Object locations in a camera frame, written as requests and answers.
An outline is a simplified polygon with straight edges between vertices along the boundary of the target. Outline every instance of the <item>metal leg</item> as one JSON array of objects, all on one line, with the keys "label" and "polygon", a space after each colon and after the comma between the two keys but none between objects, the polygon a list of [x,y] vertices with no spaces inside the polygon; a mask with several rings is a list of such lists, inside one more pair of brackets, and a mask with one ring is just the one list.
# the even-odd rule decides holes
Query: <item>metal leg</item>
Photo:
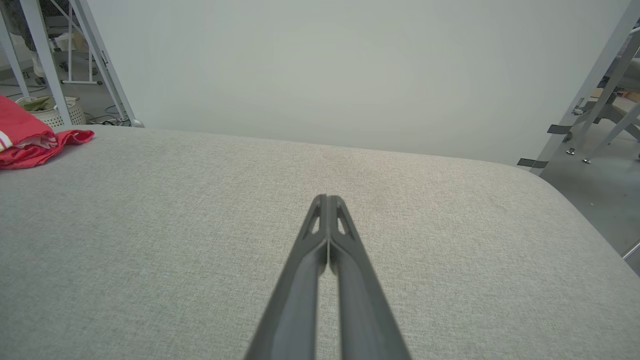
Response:
[{"label": "metal leg", "polygon": [[122,113],[122,110],[120,109],[120,102],[118,101],[118,97],[113,92],[113,86],[112,86],[112,83],[110,82],[111,78],[109,77],[109,72],[107,71],[106,65],[102,61],[102,58],[96,53],[97,48],[95,46],[95,37],[94,37],[93,33],[91,32],[91,29],[87,26],[84,10],[81,7],[78,6],[78,3],[76,2],[76,0],[70,0],[69,3],[72,4],[73,7],[76,9],[76,18],[78,19],[78,22],[80,23],[80,27],[84,31],[84,38],[86,39],[87,43],[89,44],[89,51],[93,52],[93,57],[95,58],[95,64],[96,64],[96,66],[98,66],[98,70],[100,71],[100,75],[102,75],[102,78],[104,79],[104,84],[107,86],[107,90],[109,91],[109,95],[111,96],[111,98],[113,99],[113,102],[115,103],[116,109],[118,110],[118,113],[120,114],[120,118],[124,119],[124,114]]},{"label": "metal leg", "polygon": [[626,260],[629,256],[633,255],[637,249],[640,249],[640,240],[636,241],[624,254],[622,254],[622,260]]},{"label": "metal leg", "polygon": [[60,87],[56,65],[53,62],[53,56],[49,49],[49,41],[47,40],[47,33],[44,29],[40,3],[38,0],[20,0],[20,3],[22,4],[24,17],[27,19],[27,24],[29,25],[29,30],[31,31],[33,42],[36,45],[40,61],[42,62],[44,73],[47,75],[47,80],[49,80],[49,88],[53,94],[53,99],[56,101],[56,105],[58,105],[62,123],[66,126],[71,126],[71,116],[69,115],[65,95],[62,93],[62,87]]},{"label": "metal leg", "polygon": [[616,85],[618,85],[618,83],[620,82],[620,79],[622,79],[622,76],[627,70],[634,55],[636,55],[636,52],[638,51],[638,49],[640,49],[640,32],[634,33],[633,37],[631,38],[631,41],[629,42],[629,45],[627,46],[627,49],[622,54],[622,57],[618,62],[618,66],[613,71],[613,74],[611,74],[611,77],[607,82],[607,86],[605,86],[604,90],[602,90],[602,94],[600,94],[600,98],[598,99],[596,104],[593,106],[593,111],[589,114],[589,117],[585,119],[584,124],[582,125],[582,128],[580,129],[580,132],[578,134],[578,137],[577,137],[578,139],[576,140],[576,144],[575,144],[576,149],[580,149],[584,145],[586,134],[589,131],[591,124],[602,111],[602,108],[604,107],[605,103],[608,101],[609,96],[613,93],[613,90],[616,88]]},{"label": "metal leg", "polygon": [[[611,120],[615,124],[618,124],[620,123],[620,121],[622,121],[622,119],[625,118],[625,116],[620,111],[618,111],[618,109],[611,106],[611,110],[609,111],[608,116],[605,116],[605,118]],[[640,129],[638,129],[637,126],[629,124],[629,126],[625,127],[625,131],[631,134],[631,136],[633,136],[637,141],[640,142]]]},{"label": "metal leg", "polygon": [[73,61],[71,59],[71,38],[73,35],[73,29],[71,28],[71,25],[74,23],[72,21],[72,19],[74,18],[74,7],[71,5],[71,3],[69,3],[69,30],[68,30],[68,37],[69,37],[69,41],[68,41],[68,48],[67,48],[67,68],[69,69],[69,81],[72,81],[73,79],[71,78],[71,73],[72,73],[72,66],[73,66]]},{"label": "metal leg", "polygon": [[73,16],[71,16],[71,12],[69,12],[69,16],[67,16],[67,13],[65,13],[64,10],[62,10],[62,8],[60,7],[60,5],[58,5],[58,3],[56,2],[56,0],[51,0],[51,3],[53,4],[53,6],[55,6],[58,11],[60,11],[60,13],[62,14],[62,16],[66,17],[67,20],[69,20],[69,22],[71,23],[71,25],[74,26],[74,28],[76,28],[76,30],[78,30],[80,32],[80,34],[82,34],[82,36],[84,36],[84,33],[82,30],[80,30],[80,28],[78,28],[78,25],[75,24],[75,22],[73,22],[71,19],[73,18]]},{"label": "metal leg", "polygon": [[640,104],[636,104],[631,109],[631,111],[625,117],[623,117],[622,120],[620,120],[620,122],[616,124],[616,126],[613,127],[613,130],[611,130],[607,137],[604,138],[604,140],[602,140],[602,142],[600,142],[595,148],[593,148],[591,152],[589,152],[589,154],[586,158],[583,159],[583,161],[587,164],[591,163],[591,159],[593,159],[593,156],[598,151],[602,150],[604,146],[610,143],[611,140],[618,136],[627,126],[629,126],[631,122],[633,122],[638,117],[638,115],[640,115]]},{"label": "metal leg", "polygon": [[93,56],[92,56],[93,46],[91,46],[91,43],[89,41],[87,41],[87,43],[89,43],[89,82],[92,82],[93,81]]},{"label": "metal leg", "polygon": [[74,4],[76,17],[80,22],[80,26],[86,30],[87,41],[93,43],[93,50],[95,51],[93,56],[96,58],[96,64],[98,64],[100,74],[104,78],[104,83],[107,85],[107,89],[111,94],[111,98],[113,99],[120,116],[124,116],[120,107],[120,103],[122,103],[122,106],[127,112],[127,117],[131,120],[131,125],[134,127],[145,127],[140,120],[136,119],[133,109],[124,95],[124,90],[115,70],[113,69],[113,64],[109,59],[108,53],[104,51],[104,42],[100,37],[100,33],[97,31],[97,25],[93,19],[93,15],[91,14],[91,8],[86,0],[70,1]]},{"label": "metal leg", "polygon": [[7,30],[6,24],[4,23],[4,17],[2,13],[0,13],[0,44],[4,48],[6,57],[9,59],[11,69],[13,70],[13,75],[15,75],[15,79],[18,81],[22,96],[29,96],[29,88],[24,82],[24,77],[22,77],[20,63],[18,62],[18,57],[15,55],[15,48],[13,47],[13,42],[11,41],[11,35],[9,35],[9,31]]},{"label": "metal leg", "polygon": [[[587,111],[585,111],[582,115],[578,116],[575,119],[575,122],[573,123],[573,126],[576,126],[577,124],[580,124],[581,122],[584,122],[584,119],[588,118],[591,114],[593,110],[589,109]],[[569,150],[565,151],[567,154],[569,155],[575,155],[575,148],[570,147]]]},{"label": "metal leg", "polygon": [[587,103],[582,107],[582,111],[587,112],[593,109],[593,106],[595,106],[595,104],[596,104],[595,101],[587,101]]}]

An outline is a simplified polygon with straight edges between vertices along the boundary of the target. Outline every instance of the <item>wicker basket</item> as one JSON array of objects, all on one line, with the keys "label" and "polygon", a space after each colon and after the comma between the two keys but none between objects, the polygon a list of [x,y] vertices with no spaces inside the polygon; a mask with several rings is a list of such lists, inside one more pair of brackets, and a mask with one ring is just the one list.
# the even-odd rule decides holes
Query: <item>wicker basket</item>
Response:
[{"label": "wicker basket", "polygon": [[[32,97],[32,96],[22,97],[20,99],[17,99],[15,103],[18,105],[22,105],[26,102],[31,102],[36,99],[38,98]],[[67,101],[67,106],[69,108],[69,115],[71,116],[71,124],[85,125],[86,118],[84,117],[84,112],[80,107],[80,104],[78,103],[78,100],[80,100],[80,98],[67,96],[65,97],[65,100]],[[60,116],[60,112],[58,111],[57,106],[49,110],[29,111],[29,113],[35,116],[38,120],[42,121],[43,123],[51,127],[64,125],[64,123],[62,123],[62,117]]]}]

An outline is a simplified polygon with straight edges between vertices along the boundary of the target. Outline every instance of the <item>white wall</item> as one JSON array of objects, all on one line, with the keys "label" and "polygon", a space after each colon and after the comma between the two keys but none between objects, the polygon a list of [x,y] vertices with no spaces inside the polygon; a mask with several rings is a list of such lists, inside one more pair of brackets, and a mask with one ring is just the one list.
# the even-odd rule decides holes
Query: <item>white wall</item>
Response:
[{"label": "white wall", "polygon": [[88,2],[146,127],[514,165],[630,0]]}]

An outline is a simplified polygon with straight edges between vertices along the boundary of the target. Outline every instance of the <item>gray floor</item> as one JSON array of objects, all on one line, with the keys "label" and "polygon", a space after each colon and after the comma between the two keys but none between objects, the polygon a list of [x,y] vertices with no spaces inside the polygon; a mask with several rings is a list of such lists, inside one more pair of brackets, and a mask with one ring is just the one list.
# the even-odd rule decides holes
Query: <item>gray floor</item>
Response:
[{"label": "gray floor", "polygon": [[[74,61],[72,71],[74,80],[88,80],[88,61],[82,60],[82,57],[87,56],[86,54],[76,54],[76,58],[79,58],[79,61]],[[66,53],[55,53],[56,62],[66,60]],[[35,75],[33,74],[33,70],[31,68],[25,69],[25,71],[29,72],[30,78],[26,79],[27,85],[36,86],[36,88],[30,88],[29,91],[32,92],[31,96],[45,96],[51,95],[51,91],[48,89],[33,92],[34,90],[38,90],[41,86],[38,86],[35,83]],[[2,79],[0,83],[10,83],[17,84],[15,78],[13,78],[13,74],[11,72],[8,73],[11,78]],[[67,73],[58,67],[58,77],[60,80],[67,79]],[[100,74],[94,76],[93,78],[96,81],[102,80]],[[111,105],[113,105],[113,100],[111,96],[109,96],[109,92],[105,85],[77,85],[77,84],[62,84],[62,91],[65,96],[74,96],[80,98],[80,106],[85,113],[90,114],[87,115],[87,119],[92,117],[101,117],[96,121],[102,121],[110,119],[111,117],[102,117],[104,115],[109,115],[105,112],[105,109]],[[7,96],[12,94],[20,93],[20,88],[14,86],[0,86],[0,95]],[[22,97],[22,94],[11,96],[12,100],[17,100]],[[109,112],[116,112],[115,108],[109,109]]]},{"label": "gray floor", "polygon": [[[640,238],[640,143],[626,132],[615,138],[591,164],[586,151],[605,138],[614,124],[602,120],[589,130],[583,151],[574,156],[563,144],[541,177],[560,191],[622,254]],[[640,252],[627,263],[640,275]]]}]

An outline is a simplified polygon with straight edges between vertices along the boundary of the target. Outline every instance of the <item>red cloth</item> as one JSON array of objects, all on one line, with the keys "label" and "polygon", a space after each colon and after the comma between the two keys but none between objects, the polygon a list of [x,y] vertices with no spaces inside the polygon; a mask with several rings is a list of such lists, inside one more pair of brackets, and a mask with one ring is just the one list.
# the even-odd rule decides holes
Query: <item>red cloth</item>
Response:
[{"label": "red cloth", "polygon": [[54,134],[47,124],[0,95],[0,169],[42,165],[65,144],[79,145],[91,138],[91,130]]}]

